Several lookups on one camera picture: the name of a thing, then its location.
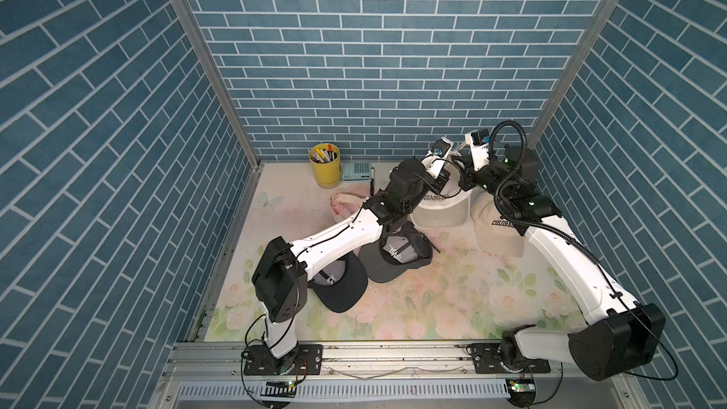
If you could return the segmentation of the grey baseball cap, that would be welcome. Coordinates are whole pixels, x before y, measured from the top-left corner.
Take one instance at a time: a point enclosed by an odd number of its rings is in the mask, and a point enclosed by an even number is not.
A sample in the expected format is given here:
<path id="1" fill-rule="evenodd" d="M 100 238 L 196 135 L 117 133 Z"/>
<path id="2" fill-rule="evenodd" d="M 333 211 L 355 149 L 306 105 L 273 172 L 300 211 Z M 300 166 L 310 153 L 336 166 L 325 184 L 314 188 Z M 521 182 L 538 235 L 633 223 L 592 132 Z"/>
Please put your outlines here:
<path id="1" fill-rule="evenodd" d="M 431 264 L 438 248 L 410 221 L 397 231 L 363 246 L 358 258 L 369 279 L 390 282 L 408 270 Z"/>

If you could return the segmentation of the cream white baseball cap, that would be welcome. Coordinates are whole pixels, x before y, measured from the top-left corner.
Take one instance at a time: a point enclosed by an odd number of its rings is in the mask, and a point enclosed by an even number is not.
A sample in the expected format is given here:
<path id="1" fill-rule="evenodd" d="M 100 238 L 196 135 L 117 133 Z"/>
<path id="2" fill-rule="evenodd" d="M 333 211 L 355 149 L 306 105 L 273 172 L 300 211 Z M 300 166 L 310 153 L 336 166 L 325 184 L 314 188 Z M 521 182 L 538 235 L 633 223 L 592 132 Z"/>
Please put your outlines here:
<path id="1" fill-rule="evenodd" d="M 458 227 L 467 221 L 470 217 L 471 192 L 462 191 L 459 182 L 459 173 L 453 172 L 440 194 L 426 194 L 410 215 L 416 228 Z"/>

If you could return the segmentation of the pink baseball cap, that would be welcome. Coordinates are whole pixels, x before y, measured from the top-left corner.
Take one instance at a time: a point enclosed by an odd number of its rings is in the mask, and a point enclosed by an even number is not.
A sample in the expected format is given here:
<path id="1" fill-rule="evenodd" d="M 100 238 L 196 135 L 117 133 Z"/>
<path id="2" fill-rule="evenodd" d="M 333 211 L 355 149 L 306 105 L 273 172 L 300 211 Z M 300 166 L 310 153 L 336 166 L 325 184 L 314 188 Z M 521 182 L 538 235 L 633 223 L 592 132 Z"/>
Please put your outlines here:
<path id="1" fill-rule="evenodd" d="M 335 193 L 329 200 L 333 221 L 341 223 L 349 217 L 355 216 L 369 199 L 369 196 L 359 196 L 346 192 Z"/>

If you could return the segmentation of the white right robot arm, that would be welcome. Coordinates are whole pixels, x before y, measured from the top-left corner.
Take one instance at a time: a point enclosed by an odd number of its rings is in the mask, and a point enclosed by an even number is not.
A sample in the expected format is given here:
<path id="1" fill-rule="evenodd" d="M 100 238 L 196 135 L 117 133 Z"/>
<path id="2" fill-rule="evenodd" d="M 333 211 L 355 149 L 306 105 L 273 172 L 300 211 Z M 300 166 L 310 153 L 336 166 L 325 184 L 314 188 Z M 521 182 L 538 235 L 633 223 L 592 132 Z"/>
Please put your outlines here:
<path id="1" fill-rule="evenodd" d="M 666 316 L 610 276 L 575 237 L 555 203 L 539 193 L 539 159 L 527 147 L 524 127 L 506 120 L 492 130 L 466 134 L 465 144 L 469 154 L 454 161 L 461 189 L 480 187 L 487 200 L 473 217 L 482 247 L 545 259 L 585 320 L 584 327 L 569 333 L 536 326 L 505 331 L 500 346 L 504 365 L 520 369 L 535 360 L 570 363 L 603 381 L 649 364 L 664 348 Z"/>

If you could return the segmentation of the beige Colorado baseball cap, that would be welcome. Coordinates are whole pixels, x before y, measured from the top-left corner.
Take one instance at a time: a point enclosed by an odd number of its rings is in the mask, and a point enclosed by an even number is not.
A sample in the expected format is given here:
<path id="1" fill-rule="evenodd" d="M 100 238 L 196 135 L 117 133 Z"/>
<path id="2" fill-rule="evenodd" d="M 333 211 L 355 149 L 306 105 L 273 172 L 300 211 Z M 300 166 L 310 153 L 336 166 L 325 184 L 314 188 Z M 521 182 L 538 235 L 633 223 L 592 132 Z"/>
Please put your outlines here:
<path id="1" fill-rule="evenodd" d="M 471 219 L 475 238 L 483 251 L 511 258 L 522 257 L 524 238 L 511 222 L 501 216 L 490 193 L 483 191 L 474 199 Z"/>

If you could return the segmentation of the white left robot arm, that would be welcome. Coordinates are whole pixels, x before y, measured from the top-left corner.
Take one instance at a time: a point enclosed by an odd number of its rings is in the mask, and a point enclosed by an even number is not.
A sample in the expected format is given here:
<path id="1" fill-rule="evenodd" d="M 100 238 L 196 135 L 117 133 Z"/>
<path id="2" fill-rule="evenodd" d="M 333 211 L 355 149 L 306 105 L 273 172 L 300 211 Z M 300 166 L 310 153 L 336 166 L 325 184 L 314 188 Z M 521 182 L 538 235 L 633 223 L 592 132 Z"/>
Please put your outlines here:
<path id="1" fill-rule="evenodd" d="M 349 217 L 308 238 L 272 239 L 252 276 L 263 306 L 265 333 L 255 353 L 280 373 L 297 358 L 295 318 L 314 291 L 333 312 L 346 312 L 369 281 L 388 282 L 429 265 L 437 248 L 409 221 L 429 192 L 440 193 L 450 174 L 444 161 L 405 160 L 390 172 L 385 189 Z"/>

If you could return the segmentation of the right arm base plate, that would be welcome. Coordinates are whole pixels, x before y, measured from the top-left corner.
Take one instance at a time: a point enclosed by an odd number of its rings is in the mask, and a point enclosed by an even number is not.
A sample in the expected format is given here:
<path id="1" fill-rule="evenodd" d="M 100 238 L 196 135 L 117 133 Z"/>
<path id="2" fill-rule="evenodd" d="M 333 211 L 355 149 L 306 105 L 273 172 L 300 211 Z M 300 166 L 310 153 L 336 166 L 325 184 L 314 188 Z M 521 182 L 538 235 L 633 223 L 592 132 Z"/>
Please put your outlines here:
<path id="1" fill-rule="evenodd" d="M 507 343 L 473 343 L 465 346 L 476 374 L 547 374 L 549 361 L 526 359 Z"/>

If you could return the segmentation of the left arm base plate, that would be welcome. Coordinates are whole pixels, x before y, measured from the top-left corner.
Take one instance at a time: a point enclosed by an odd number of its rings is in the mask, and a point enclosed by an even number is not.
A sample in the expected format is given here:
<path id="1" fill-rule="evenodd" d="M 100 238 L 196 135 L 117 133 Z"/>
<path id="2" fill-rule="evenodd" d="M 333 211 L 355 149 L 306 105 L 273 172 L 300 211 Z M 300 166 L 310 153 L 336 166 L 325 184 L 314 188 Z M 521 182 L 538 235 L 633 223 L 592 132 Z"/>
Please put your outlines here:
<path id="1" fill-rule="evenodd" d="M 240 357 L 245 376 L 319 375 L 324 348 L 321 344 L 298 344 L 291 352 L 276 358 L 261 342 L 251 344 Z"/>

